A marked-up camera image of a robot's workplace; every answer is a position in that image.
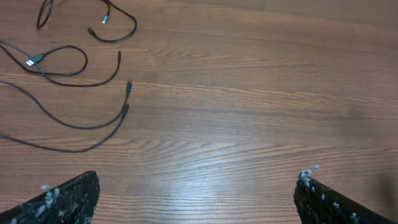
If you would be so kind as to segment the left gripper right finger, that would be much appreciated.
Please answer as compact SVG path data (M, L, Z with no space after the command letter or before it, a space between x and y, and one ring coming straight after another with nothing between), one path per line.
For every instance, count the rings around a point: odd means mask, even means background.
M395 224L310 177L319 165L298 175L294 203L302 224Z

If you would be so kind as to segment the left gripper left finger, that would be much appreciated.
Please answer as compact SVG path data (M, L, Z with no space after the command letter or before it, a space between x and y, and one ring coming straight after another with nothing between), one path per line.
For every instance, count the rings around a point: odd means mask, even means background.
M1 223L8 224L90 224L100 196L99 178L86 171L44 193L1 213Z

